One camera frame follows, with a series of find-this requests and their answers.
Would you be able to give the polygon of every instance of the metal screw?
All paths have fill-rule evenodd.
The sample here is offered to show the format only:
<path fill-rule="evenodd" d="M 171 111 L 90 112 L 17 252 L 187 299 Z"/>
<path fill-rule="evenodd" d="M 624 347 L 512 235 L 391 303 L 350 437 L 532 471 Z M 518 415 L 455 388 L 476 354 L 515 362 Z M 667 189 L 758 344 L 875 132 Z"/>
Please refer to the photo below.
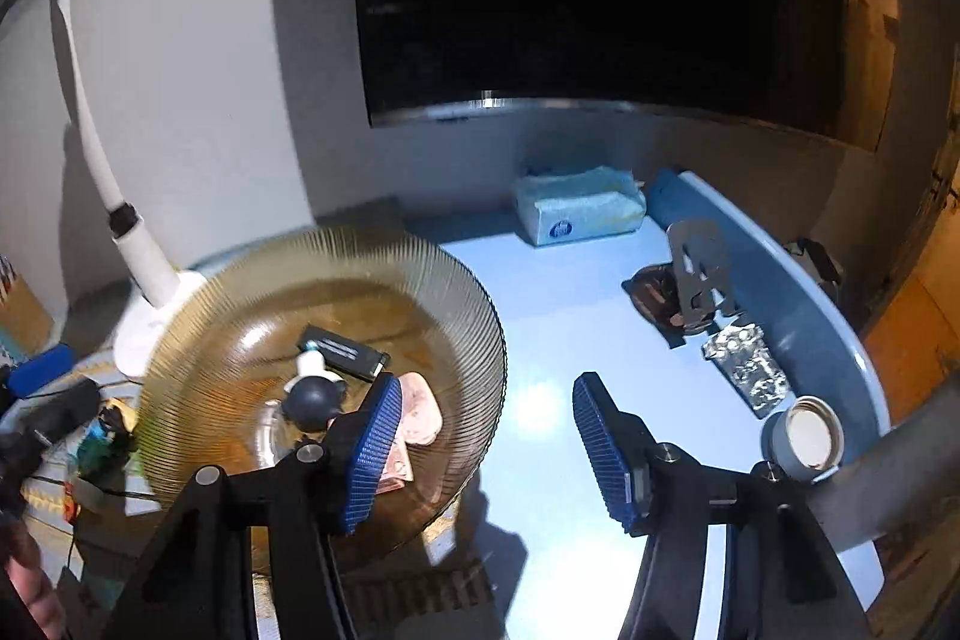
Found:
<path fill-rule="evenodd" d="M 769 480 L 770 482 L 777 482 L 784 477 L 784 471 L 779 468 L 779 464 L 773 461 L 765 461 L 760 470 L 757 470 L 757 474 L 763 477 L 763 480 Z"/>
<path fill-rule="evenodd" d="M 316 442 L 311 442 L 296 451 L 296 460 L 304 464 L 312 464 L 314 461 L 320 461 L 323 456 L 323 448 Z"/>
<path fill-rule="evenodd" d="M 220 480 L 220 471 L 214 466 L 200 467 L 200 469 L 197 470 L 195 480 L 200 485 L 213 485 L 213 483 Z"/>
<path fill-rule="evenodd" d="M 674 461 L 677 461 L 680 456 L 678 453 L 673 450 L 674 446 L 671 446 L 668 442 L 661 442 L 656 445 L 656 457 L 661 461 L 666 461 L 668 464 L 672 464 Z"/>

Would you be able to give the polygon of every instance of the white tissue box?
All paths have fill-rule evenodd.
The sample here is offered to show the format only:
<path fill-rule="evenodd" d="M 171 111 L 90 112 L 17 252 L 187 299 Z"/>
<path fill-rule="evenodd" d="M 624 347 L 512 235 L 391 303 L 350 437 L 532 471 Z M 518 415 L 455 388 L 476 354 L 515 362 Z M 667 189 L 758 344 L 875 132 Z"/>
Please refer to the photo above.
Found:
<path fill-rule="evenodd" d="M 609 167 L 522 177 L 514 196 L 517 215 L 536 245 L 625 234 L 640 228 L 647 213 L 634 175 Z"/>

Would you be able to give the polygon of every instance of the ribbed glass plate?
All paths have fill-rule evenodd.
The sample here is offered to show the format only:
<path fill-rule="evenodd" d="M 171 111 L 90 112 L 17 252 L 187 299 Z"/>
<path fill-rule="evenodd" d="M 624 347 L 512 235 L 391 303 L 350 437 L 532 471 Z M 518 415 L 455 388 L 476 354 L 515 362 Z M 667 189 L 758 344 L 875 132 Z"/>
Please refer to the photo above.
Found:
<path fill-rule="evenodd" d="M 164 507 L 204 464 L 256 469 L 258 414 L 296 374 L 309 323 L 390 353 L 397 375 L 424 375 L 443 413 L 436 441 L 409 448 L 414 482 L 378 496 L 370 519 L 339 541 L 349 571 L 413 539 L 472 477 L 503 407 L 506 348 L 487 292 L 423 239 L 331 227 L 267 242 L 187 302 L 152 358 L 137 433 Z M 349 379 L 344 408 L 366 389 Z M 266 536 L 254 532 L 254 568 L 264 571 Z"/>

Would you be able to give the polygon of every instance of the aluminum foil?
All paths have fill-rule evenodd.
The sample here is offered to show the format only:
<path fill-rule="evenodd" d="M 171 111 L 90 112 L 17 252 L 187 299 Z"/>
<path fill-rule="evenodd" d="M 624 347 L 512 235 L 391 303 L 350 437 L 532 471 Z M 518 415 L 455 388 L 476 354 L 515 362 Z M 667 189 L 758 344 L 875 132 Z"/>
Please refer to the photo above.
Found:
<path fill-rule="evenodd" d="M 704 343 L 704 358 L 720 368 L 757 418 L 764 418 L 791 390 L 755 323 L 720 330 Z"/>

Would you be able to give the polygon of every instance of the human hand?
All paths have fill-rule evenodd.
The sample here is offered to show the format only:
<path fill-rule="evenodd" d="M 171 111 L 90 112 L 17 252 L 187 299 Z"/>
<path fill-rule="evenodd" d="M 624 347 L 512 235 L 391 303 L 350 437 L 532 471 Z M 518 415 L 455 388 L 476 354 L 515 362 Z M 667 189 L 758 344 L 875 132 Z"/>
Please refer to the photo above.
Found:
<path fill-rule="evenodd" d="M 27 525 L 16 521 L 3 530 L 7 550 L 7 577 L 20 595 L 27 610 L 48 640 L 61 640 L 66 629 L 66 614 L 53 584 L 40 568 L 40 546 L 27 531 Z"/>

